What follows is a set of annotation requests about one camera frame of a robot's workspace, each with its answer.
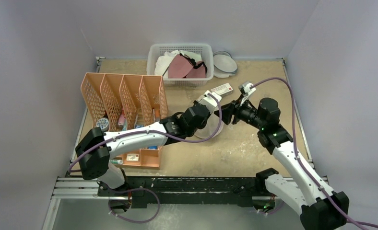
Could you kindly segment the white and red box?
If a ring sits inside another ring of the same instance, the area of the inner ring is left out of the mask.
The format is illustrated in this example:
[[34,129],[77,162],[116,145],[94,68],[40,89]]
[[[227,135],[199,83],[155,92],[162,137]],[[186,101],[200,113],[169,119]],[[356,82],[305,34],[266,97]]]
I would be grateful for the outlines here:
[[233,93],[233,87],[229,83],[225,83],[223,85],[210,89],[210,91],[215,92],[221,97],[225,97]]

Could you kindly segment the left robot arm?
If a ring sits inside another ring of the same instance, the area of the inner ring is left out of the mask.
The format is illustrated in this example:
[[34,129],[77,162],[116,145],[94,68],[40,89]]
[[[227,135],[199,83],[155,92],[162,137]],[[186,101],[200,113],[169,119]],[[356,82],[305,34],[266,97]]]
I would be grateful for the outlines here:
[[150,146],[166,146],[178,142],[196,143],[190,137],[199,129],[206,127],[214,111],[221,111],[221,96],[207,91],[193,106],[184,112],[177,112],[158,122],[141,128],[104,132],[99,127],[90,129],[75,148],[79,172],[84,180],[99,179],[117,196],[128,192],[129,183],[125,173],[117,168],[111,160],[125,153]]

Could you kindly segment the orange plastic file organizer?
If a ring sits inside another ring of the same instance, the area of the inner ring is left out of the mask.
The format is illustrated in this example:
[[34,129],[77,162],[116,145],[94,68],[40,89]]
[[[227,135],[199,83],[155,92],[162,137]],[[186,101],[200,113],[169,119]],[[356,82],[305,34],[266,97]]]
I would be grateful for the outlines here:
[[86,73],[81,93],[92,125],[107,117],[112,132],[148,126],[168,114],[161,76]]

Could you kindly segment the white cloth in basket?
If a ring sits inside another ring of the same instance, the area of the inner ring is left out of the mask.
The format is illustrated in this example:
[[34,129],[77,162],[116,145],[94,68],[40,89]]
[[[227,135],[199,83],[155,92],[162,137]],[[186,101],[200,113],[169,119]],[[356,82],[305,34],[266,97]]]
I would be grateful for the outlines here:
[[175,56],[179,54],[183,54],[191,59],[194,59],[196,62],[202,61],[201,55],[194,52],[179,49],[171,52],[166,51],[157,59],[155,63],[154,75],[165,76],[167,67],[169,67],[169,64],[172,62]]

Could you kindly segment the metal corner bracket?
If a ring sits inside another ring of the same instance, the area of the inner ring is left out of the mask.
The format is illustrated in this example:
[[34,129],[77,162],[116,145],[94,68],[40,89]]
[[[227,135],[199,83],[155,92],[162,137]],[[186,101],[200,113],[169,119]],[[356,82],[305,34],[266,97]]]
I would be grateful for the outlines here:
[[96,73],[100,72],[101,66],[103,61],[106,59],[106,57],[99,57],[96,56]]

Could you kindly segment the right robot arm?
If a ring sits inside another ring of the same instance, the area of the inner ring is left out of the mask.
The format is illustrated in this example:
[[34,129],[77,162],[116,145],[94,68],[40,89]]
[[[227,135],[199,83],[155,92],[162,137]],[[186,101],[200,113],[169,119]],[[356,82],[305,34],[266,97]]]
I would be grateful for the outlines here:
[[347,223],[349,198],[335,192],[300,155],[295,141],[280,124],[278,102],[263,98],[258,107],[240,99],[215,112],[225,124],[243,121],[258,129],[260,144],[286,168],[295,185],[287,182],[273,168],[256,174],[255,189],[261,195],[272,193],[291,207],[306,230],[334,230]]

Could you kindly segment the white mesh laundry bag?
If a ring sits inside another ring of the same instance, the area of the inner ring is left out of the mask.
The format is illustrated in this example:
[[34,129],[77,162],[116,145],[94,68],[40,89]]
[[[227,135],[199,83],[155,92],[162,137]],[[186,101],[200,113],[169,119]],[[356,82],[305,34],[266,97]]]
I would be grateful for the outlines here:
[[198,138],[201,138],[201,139],[205,139],[205,138],[208,138],[218,127],[218,123],[219,123],[219,116],[218,115],[215,115],[215,114],[212,114],[208,121],[207,121],[207,124],[205,126],[205,128],[203,129],[198,129],[196,132],[195,132],[195,136],[198,137]]

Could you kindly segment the glue stick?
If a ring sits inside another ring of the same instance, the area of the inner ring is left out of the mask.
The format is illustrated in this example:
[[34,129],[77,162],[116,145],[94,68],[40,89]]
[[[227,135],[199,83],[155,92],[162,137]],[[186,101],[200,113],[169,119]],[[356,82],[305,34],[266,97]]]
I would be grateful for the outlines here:
[[117,165],[122,165],[123,164],[123,160],[122,159],[120,159],[120,160],[118,160],[118,159],[112,159],[110,162],[112,164],[117,164]]

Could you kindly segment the round patterned tin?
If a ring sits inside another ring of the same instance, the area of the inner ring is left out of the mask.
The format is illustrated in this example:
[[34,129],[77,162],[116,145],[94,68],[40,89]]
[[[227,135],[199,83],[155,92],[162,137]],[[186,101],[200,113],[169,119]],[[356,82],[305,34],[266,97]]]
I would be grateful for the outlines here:
[[110,121],[107,117],[102,117],[96,121],[95,126],[100,128],[101,131],[107,132],[110,128]]

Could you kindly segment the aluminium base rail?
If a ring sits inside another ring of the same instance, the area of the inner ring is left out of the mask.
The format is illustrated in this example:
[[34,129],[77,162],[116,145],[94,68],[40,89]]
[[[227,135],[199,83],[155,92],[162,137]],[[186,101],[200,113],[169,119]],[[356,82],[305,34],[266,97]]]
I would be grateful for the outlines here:
[[326,198],[321,185],[310,180],[297,182],[279,174],[256,177],[162,177],[121,176],[113,180],[81,177],[59,178],[53,197],[60,199],[115,199],[131,202],[132,208],[149,204],[237,205],[251,207],[273,194],[297,208]]

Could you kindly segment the small labelled box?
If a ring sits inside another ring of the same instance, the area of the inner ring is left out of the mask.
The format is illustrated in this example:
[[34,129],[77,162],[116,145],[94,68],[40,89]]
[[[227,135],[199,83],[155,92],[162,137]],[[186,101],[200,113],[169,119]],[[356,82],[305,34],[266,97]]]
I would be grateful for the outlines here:
[[127,154],[126,161],[139,161],[139,154]]

